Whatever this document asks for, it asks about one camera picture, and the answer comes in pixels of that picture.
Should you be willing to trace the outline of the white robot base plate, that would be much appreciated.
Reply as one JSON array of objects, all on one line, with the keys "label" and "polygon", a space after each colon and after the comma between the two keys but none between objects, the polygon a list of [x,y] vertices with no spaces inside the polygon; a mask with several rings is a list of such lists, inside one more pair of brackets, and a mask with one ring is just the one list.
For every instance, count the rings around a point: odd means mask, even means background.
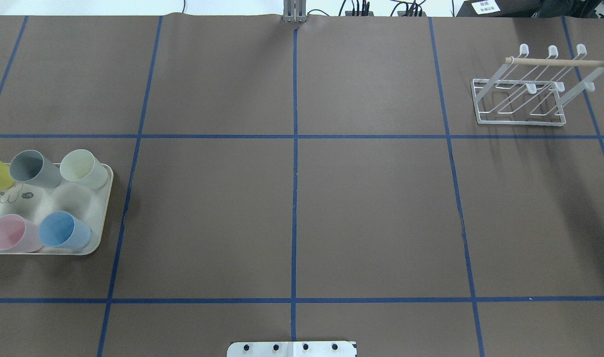
[{"label": "white robot base plate", "polygon": [[282,341],[238,342],[227,348],[227,357],[356,357],[356,342]]}]

